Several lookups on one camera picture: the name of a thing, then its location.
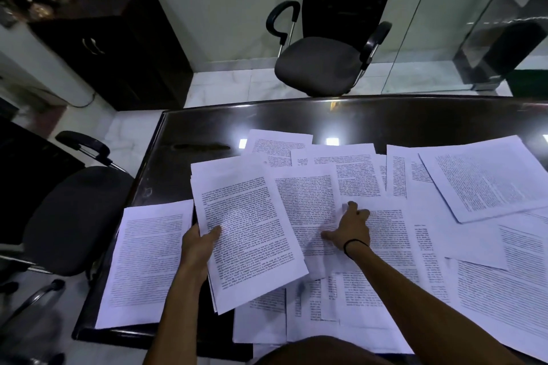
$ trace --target black wristband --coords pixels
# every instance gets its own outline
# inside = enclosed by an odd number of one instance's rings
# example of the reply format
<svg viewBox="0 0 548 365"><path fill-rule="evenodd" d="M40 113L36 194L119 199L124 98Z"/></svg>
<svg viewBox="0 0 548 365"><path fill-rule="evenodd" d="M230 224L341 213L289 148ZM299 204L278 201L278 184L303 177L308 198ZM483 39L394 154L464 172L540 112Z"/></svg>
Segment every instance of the black wristband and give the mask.
<svg viewBox="0 0 548 365"><path fill-rule="evenodd" d="M346 243L342 246L342 250L343 250L344 253L346 254L346 257L350 258L351 260L353 260L353 258L350 257L350 256L348 255L348 253L346 252L346 246L347 246L348 244L350 244L351 242L354 242L354 241L360 242L360 243L362 243L363 245L365 245L366 247L369 247L369 246L368 246L366 243L364 243L362 240L358 240L358 238L353 238L353 239L351 239L351 240L346 241Z"/></svg>

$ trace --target black table top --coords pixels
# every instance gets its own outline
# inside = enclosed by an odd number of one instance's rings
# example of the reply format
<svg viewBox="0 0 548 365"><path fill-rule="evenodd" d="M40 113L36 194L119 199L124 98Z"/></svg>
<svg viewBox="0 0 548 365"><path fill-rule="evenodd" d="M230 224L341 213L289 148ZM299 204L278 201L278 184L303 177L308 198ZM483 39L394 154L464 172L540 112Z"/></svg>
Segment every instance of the black table top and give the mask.
<svg viewBox="0 0 548 365"><path fill-rule="evenodd" d="M192 198L190 164L236 156L250 129L337 137L341 145L407 147L473 143L517 134L548 168L548 102L509 97L371 96L294 99L164 112L129 196L129 206ZM157 324L95 330L115 240L90 290L72 336L78 340L147 349ZM208 284L200 292L199 356L246 361L251 345L232 343L233 311L213 313Z"/></svg>

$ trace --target green mat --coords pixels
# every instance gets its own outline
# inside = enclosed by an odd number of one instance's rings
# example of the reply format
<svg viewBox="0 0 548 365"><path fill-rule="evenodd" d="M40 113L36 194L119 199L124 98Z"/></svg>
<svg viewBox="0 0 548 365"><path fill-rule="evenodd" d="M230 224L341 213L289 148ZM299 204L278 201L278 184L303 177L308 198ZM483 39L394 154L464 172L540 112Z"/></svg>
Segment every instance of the green mat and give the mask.
<svg viewBox="0 0 548 365"><path fill-rule="evenodd" d="M514 97L548 99L548 70L514 70L506 75Z"/></svg>

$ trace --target forearm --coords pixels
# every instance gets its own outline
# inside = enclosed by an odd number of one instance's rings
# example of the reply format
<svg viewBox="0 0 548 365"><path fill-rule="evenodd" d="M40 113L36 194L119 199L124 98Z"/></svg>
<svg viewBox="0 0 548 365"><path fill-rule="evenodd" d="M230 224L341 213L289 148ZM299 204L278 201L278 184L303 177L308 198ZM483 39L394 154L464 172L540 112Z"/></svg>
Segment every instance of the forearm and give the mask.
<svg viewBox="0 0 548 365"><path fill-rule="evenodd" d="M405 278L359 242L347 246L425 365L523 364L487 332Z"/></svg>
<svg viewBox="0 0 548 365"><path fill-rule="evenodd" d="M158 333L143 365L196 364L196 333L200 283L197 275L181 268L169 289Z"/></svg>

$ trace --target hand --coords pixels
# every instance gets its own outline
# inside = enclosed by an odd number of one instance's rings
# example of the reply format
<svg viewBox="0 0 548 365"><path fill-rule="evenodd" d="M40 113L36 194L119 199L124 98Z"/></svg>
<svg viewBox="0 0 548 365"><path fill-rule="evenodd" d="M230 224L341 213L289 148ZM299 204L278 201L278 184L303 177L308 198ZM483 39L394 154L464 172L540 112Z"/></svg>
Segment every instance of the hand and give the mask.
<svg viewBox="0 0 548 365"><path fill-rule="evenodd" d="M369 213L367 209L358 210L358 204L350 201L346 213L341 218L339 228L335 231L322 231L322 238L331 241L339 250L343 250L344 244L353 239L369 245L371 238L366 225Z"/></svg>
<svg viewBox="0 0 548 365"><path fill-rule="evenodd" d="M207 262L215 242L221 236L221 226L217 225L214 229L200 237L198 224L191 226L190 230L182 237L181 264L179 270L186 270L196 274L200 283L207 278Z"/></svg>

